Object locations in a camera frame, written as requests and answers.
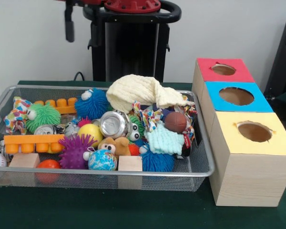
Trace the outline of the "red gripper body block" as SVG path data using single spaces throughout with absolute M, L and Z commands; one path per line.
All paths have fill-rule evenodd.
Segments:
M 67 5 L 101 5 L 102 0 L 62 0 Z

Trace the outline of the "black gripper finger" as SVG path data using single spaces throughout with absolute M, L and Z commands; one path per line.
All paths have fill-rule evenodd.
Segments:
M 100 6 L 93 7 L 92 12 L 92 46 L 98 47 L 102 44 L 102 19 L 100 17 Z
M 66 1 L 65 36 L 68 42 L 74 42 L 74 24 L 72 21 L 73 1 Z

